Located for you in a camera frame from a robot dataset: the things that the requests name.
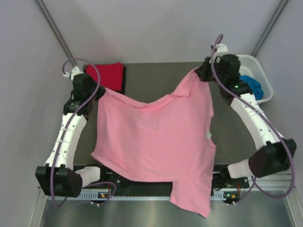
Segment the pink t shirt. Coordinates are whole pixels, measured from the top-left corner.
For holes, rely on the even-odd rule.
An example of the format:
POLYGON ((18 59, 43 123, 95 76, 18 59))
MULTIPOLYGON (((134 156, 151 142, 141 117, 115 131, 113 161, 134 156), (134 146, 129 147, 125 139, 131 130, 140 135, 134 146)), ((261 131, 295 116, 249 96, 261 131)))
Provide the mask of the pink t shirt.
POLYGON ((92 157, 137 182, 171 182, 171 203, 210 213, 216 147, 210 87, 190 71, 168 95, 143 103, 107 90, 98 101, 92 157))

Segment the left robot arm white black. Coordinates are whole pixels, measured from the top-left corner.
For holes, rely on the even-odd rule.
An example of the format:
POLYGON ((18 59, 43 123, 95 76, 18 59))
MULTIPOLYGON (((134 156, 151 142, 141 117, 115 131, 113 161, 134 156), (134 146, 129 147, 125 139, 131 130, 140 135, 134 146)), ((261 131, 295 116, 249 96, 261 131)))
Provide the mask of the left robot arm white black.
POLYGON ((71 76, 73 90, 63 107, 62 124, 53 150, 43 166, 38 166, 35 176, 47 196, 78 197, 82 188, 93 183, 103 187, 107 175, 100 167, 87 166, 74 170, 75 151, 95 100, 105 89, 88 74, 80 72, 71 76))

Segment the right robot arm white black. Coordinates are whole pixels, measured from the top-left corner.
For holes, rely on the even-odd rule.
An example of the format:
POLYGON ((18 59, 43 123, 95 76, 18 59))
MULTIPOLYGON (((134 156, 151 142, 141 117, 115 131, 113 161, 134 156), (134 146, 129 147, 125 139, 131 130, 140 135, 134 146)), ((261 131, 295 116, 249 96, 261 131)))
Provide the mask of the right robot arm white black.
POLYGON ((296 142, 285 139, 259 106, 272 98, 273 91, 257 59, 233 54, 206 57, 195 73, 202 82, 218 84, 222 97, 241 118, 255 143, 252 156, 221 171, 222 184, 232 187, 242 177, 262 178, 287 170, 294 175, 296 142))

